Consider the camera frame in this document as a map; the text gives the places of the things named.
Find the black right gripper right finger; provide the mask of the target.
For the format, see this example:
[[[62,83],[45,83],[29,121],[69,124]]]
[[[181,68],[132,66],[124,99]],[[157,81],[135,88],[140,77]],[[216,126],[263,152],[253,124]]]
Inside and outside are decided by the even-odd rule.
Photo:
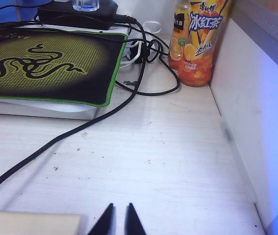
[[[146,235],[144,227],[132,203],[129,203],[125,219],[126,235]]]

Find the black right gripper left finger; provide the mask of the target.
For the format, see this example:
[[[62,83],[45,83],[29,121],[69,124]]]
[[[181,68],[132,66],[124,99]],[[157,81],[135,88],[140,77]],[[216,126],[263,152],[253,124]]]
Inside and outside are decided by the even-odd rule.
[[[88,235],[110,235],[114,219],[114,205],[110,203],[102,215],[99,217],[95,225],[92,227]]]

